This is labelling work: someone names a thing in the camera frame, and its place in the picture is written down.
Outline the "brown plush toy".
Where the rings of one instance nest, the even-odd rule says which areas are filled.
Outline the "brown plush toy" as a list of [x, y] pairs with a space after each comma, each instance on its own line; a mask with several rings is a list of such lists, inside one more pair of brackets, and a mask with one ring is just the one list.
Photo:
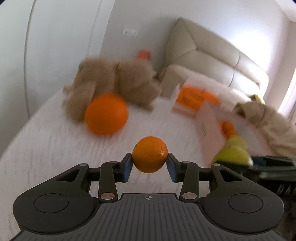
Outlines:
[[146, 108], [162, 92], [156, 74], [152, 64], [144, 59], [85, 58], [73, 83], [64, 86], [66, 114], [75, 122], [82, 121], [88, 105], [106, 93]]

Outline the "orange owl figurine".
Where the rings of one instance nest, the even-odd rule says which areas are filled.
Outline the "orange owl figurine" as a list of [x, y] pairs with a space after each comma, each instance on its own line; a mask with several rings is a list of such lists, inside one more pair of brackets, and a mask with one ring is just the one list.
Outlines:
[[151, 57], [151, 52], [148, 50], [140, 50], [138, 53], [138, 59], [149, 60]]

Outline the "large orange grapefruit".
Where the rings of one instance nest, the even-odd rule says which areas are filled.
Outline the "large orange grapefruit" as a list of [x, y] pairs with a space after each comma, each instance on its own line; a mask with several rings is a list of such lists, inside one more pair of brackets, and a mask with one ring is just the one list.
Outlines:
[[84, 122], [90, 132], [104, 136], [120, 131], [128, 121], [127, 102], [115, 94], [103, 94], [89, 104]]

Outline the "tangerine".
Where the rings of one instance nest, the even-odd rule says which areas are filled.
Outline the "tangerine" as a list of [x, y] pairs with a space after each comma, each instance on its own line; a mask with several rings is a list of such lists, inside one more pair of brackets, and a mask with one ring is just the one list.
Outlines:
[[167, 156], [166, 144], [157, 137], [142, 138], [132, 151], [133, 164], [143, 173], [158, 171], [165, 164]]

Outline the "white pillow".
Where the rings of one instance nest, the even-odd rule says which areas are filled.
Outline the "white pillow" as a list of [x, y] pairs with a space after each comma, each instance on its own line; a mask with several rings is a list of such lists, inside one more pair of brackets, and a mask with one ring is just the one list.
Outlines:
[[233, 103], [251, 101], [251, 98], [241, 91], [227, 87], [213, 78], [177, 64], [172, 64], [165, 68], [159, 74], [159, 80], [162, 88], [161, 96], [166, 98], [171, 98], [177, 85], [184, 85], [187, 82], [189, 85], [207, 90], [217, 97]]

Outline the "beige fleece blanket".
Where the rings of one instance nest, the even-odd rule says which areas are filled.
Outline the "beige fleece blanket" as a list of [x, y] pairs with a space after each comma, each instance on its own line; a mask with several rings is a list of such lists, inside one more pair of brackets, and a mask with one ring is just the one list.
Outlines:
[[233, 112], [250, 122], [279, 156], [295, 157], [295, 126], [274, 108], [259, 102], [237, 103]]

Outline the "white lace tablecloth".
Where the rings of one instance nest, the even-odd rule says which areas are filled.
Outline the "white lace tablecloth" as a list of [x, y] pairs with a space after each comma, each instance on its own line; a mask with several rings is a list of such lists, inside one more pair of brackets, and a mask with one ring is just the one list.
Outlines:
[[67, 118], [63, 97], [59, 91], [49, 99], [1, 157], [1, 240], [19, 232], [12, 208], [20, 194], [80, 163], [99, 167], [120, 161], [144, 137], [162, 139], [179, 161], [205, 166], [195, 121], [173, 112], [169, 100], [157, 99], [152, 110], [131, 105], [124, 128], [100, 137]]

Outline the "yellow-green pear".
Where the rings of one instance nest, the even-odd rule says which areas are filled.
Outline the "yellow-green pear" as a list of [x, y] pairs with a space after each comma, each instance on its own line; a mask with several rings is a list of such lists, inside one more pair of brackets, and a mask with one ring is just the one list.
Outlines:
[[243, 149], [247, 149], [248, 144], [240, 136], [232, 136], [232, 137], [230, 137], [229, 139], [226, 140], [225, 146], [226, 147], [236, 146], [236, 147], [240, 147], [240, 148], [243, 148]]

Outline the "orange with stem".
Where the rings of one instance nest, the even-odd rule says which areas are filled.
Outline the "orange with stem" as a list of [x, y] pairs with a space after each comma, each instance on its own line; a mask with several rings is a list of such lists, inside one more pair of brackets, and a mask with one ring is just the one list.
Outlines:
[[219, 125], [226, 139], [229, 139], [233, 136], [238, 135], [238, 132], [236, 132], [235, 126], [232, 122], [227, 120], [222, 120], [222, 121], [219, 121]]

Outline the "pink open box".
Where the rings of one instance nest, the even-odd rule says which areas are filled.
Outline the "pink open box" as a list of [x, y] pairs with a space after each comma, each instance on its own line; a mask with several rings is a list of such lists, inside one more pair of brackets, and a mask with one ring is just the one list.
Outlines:
[[226, 138], [218, 121], [230, 121], [238, 134], [248, 144], [247, 151], [252, 156], [269, 153], [262, 135], [244, 118], [225, 111], [213, 104], [204, 102], [195, 117], [204, 163], [210, 165], [214, 156], [222, 149]]

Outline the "green guava fruit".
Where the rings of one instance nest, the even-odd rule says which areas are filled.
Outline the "green guava fruit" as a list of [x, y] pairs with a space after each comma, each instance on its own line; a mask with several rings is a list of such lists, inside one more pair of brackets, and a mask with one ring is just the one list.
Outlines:
[[228, 146], [219, 151], [212, 160], [212, 163], [226, 162], [230, 164], [252, 166], [253, 160], [250, 154], [243, 148]]

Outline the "beige upholstered headboard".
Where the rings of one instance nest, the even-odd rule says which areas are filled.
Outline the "beige upholstered headboard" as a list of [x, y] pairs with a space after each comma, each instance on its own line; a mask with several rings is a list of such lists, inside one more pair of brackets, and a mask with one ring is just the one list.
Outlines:
[[162, 78], [168, 67], [180, 65], [237, 89], [264, 97], [269, 77], [228, 41], [195, 22], [179, 18], [166, 46]]

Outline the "orange white package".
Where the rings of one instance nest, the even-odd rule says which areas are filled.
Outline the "orange white package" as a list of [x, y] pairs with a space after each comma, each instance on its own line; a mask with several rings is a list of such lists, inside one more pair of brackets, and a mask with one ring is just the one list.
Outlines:
[[198, 88], [194, 85], [178, 85], [171, 96], [173, 106], [171, 112], [194, 118], [204, 102], [221, 105], [221, 99], [207, 89]]

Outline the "white wall socket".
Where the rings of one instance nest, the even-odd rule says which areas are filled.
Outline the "white wall socket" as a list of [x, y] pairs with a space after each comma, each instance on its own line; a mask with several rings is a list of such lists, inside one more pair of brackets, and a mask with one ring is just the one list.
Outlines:
[[136, 38], [137, 35], [138, 35], [138, 31], [133, 30], [133, 29], [129, 29], [129, 28], [123, 28], [122, 34], [125, 35], [125, 36]]

